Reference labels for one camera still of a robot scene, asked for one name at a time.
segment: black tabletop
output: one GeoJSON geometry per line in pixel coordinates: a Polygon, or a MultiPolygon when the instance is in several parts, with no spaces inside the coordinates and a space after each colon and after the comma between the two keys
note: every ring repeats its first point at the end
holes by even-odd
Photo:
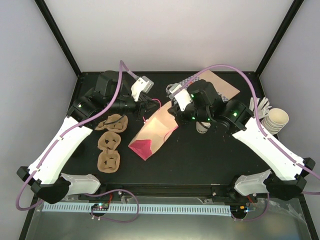
{"type": "MultiPolygon", "coordinates": [[[[158,98],[163,104],[168,101],[165,88],[168,84],[179,82],[194,72],[141,72],[154,81],[148,95],[158,98]]],[[[235,72],[216,72],[216,74],[235,86],[240,93],[234,98],[249,104],[251,92],[245,80],[235,72]]],[[[253,73],[247,73],[258,97],[263,96],[261,83],[253,73]]],[[[94,87],[98,73],[88,73],[79,79],[82,96],[94,87]]],[[[95,174],[105,183],[114,184],[163,184],[163,185],[211,185],[230,183],[235,175],[250,175],[269,169],[253,151],[232,136],[222,131],[208,131],[200,134],[193,122],[186,128],[178,128],[162,147],[147,161],[142,160],[129,147],[129,142],[143,126],[142,121],[129,114],[127,129],[120,133],[121,143],[117,147],[120,154],[120,167],[115,173],[103,173],[97,168],[100,150],[98,139],[104,131],[93,131],[82,143],[84,152],[72,156],[62,172],[72,175],[95,174]]]]}

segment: white wall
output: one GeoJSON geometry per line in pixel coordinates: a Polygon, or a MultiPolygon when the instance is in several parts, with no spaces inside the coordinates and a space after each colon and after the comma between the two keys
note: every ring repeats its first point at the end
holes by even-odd
{"type": "MultiPolygon", "coordinates": [[[[320,1],[304,1],[261,79],[274,107],[288,112],[290,120],[279,133],[292,151],[316,161],[320,174],[320,1]]],[[[320,192],[320,182],[307,178],[306,189],[320,192]]],[[[320,235],[320,196],[305,196],[320,235]]]]}
{"type": "MultiPolygon", "coordinates": [[[[18,239],[16,175],[49,144],[66,115],[76,76],[33,0],[0,1],[0,235],[18,239]]],[[[21,205],[30,205],[28,188],[21,205]]]]}
{"type": "Polygon", "coordinates": [[[82,71],[255,71],[292,2],[46,0],[82,71]]]}

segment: stack of paper cups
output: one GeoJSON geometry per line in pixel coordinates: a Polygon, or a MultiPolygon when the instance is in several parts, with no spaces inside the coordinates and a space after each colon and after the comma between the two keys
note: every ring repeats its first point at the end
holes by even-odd
{"type": "Polygon", "coordinates": [[[262,120],[262,125],[272,135],[277,134],[289,122],[288,114],[280,108],[272,108],[262,120]]]}

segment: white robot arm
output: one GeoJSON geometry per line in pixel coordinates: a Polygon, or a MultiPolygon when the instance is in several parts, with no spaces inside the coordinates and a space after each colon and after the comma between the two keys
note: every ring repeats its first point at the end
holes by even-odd
{"type": "Polygon", "coordinates": [[[17,175],[26,181],[35,172],[33,178],[28,182],[31,190],[41,199],[50,204],[59,202],[67,195],[72,194],[94,194],[100,187],[99,180],[92,174],[88,175],[68,175],[61,173],[64,165],[79,146],[79,144],[105,120],[109,114],[133,113],[141,117],[145,112],[158,106],[156,101],[147,97],[153,86],[153,82],[145,76],[139,77],[131,88],[122,80],[121,88],[126,89],[126,94],[119,94],[115,102],[102,116],[90,121],[82,126],[75,127],[66,133],[63,138],[60,136],[70,127],[91,118],[101,112],[110,102],[115,92],[115,85],[118,81],[119,73],[106,71],[102,73],[96,83],[95,88],[90,89],[84,96],[74,101],[67,112],[60,130],[52,139],[48,147],[29,167],[21,166],[17,175]],[[37,168],[39,162],[48,152],[48,149],[58,140],[55,146],[47,154],[42,165],[37,168]]]}
{"type": "MultiPolygon", "coordinates": [[[[169,92],[172,94],[177,90],[175,88],[176,85],[172,86],[169,92]]],[[[252,111],[243,103],[237,100],[223,102],[212,83],[205,80],[198,80],[187,89],[182,89],[172,100],[175,104],[168,112],[179,126],[189,122],[210,122],[225,128],[227,133],[247,145],[271,168],[249,176],[236,176],[231,184],[237,193],[248,196],[269,192],[279,199],[289,200],[303,191],[306,185],[304,177],[308,173],[297,164],[312,170],[315,161],[294,154],[262,127],[265,136],[252,111]]]]}

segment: paper bag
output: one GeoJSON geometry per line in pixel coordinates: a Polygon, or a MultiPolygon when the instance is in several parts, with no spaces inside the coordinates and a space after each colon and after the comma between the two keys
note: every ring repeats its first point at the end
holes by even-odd
{"type": "Polygon", "coordinates": [[[145,161],[160,149],[178,127],[175,117],[168,113],[171,106],[169,101],[157,110],[129,144],[129,148],[145,161]]]}

